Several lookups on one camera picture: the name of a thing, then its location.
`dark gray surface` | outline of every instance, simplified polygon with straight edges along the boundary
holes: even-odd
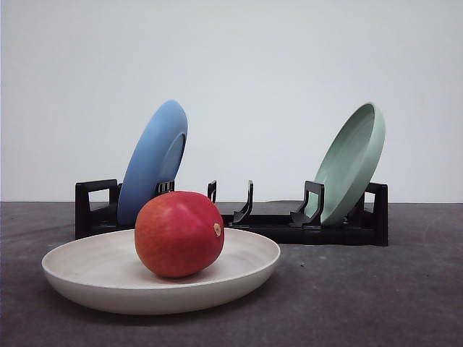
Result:
[[[281,245],[276,272],[256,291],[162,317],[93,311],[50,287],[41,258],[73,240],[73,209],[1,204],[2,346],[462,344],[462,204],[390,205],[389,247]]]

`black dish rack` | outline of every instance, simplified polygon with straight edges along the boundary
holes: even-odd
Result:
[[[77,183],[75,186],[75,238],[104,234],[111,231],[134,228],[134,225],[121,226],[117,223],[117,202],[122,184],[116,179]],[[153,197],[174,190],[174,181],[156,185]],[[89,193],[109,189],[109,203],[91,210]],[[251,231],[264,235],[281,244],[345,244],[388,246],[388,186],[369,183],[357,204],[345,216],[338,226],[322,226],[320,216],[323,212],[325,187],[313,181],[304,184],[304,200],[294,211],[287,213],[256,214],[252,213],[254,184],[248,182],[247,201],[244,206],[233,213],[223,213],[224,224],[229,228]],[[318,207],[309,218],[305,207],[309,193],[316,194]],[[373,209],[365,208],[365,193],[374,194]],[[216,202],[217,182],[208,185],[208,197]],[[272,207],[277,202],[264,202]]]

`white backdrop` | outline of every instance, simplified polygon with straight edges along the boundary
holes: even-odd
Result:
[[[72,201],[122,180],[173,98],[177,189],[302,199],[331,141],[374,101],[373,181],[391,202],[463,202],[463,1],[3,1],[1,199]]]

